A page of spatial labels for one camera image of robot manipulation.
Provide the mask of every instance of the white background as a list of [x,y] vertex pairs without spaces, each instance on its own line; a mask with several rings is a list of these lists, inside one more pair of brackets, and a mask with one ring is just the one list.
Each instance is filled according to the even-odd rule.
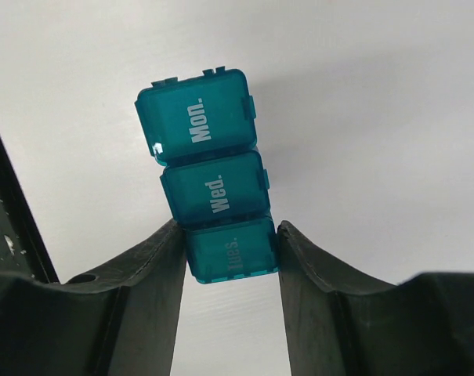
[[[474,270],[474,1],[0,0],[0,132],[62,280],[170,218],[139,90],[220,65],[276,224],[393,283]],[[289,375],[277,275],[186,276],[172,374]]]

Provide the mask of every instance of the transparent teal plastic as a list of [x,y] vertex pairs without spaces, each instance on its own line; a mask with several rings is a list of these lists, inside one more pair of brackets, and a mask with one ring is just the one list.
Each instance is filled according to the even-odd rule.
[[270,185],[256,151],[167,167],[161,182],[172,216],[184,228],[270,211]]
[[187,231],[186,243],[191,273],[202,284],[278,271],[277,239],[269,216]]
[[151,155],[161,165],[184,165],[252,149],[255,108],[240,70],[153,82],[136,109]]

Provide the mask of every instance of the pill box lid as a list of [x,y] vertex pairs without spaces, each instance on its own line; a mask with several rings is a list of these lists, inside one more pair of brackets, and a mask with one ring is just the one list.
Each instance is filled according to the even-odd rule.
[[[161,165],[221,157],[257,143],[255,107],[244,73],[225,67],[203,73],[184,81],[153,82],[138,95],[135,105],[144,135]],[[191,113],[198,115],[191,117],[188,107],[196,108]],[[200,142],[209,138],[210,142]]]
[[[228,226],[187,231],[186,242],[190,271],[201,284],[256,277],[279,269],[277,237],[270,215]],[[232,267],[240,261],[241,268]]]
[[[223,199],[228,204],[228,210],[215,214],[211,211],[211,199],[214,198],[208,185],[211,181],[220,182],[221,186],[217,187],[224,188]],[[161,183],[172,216],[185,229],[214,226],[224,218],[228,222],[228,215],[238,222],[241,217],[263,215],[270,211],[268,174],[263,168],[261,156],[254,150],[187,166],[167,167],[161,176]],[[204,204],[194,210],[190,204],[193,202]]]

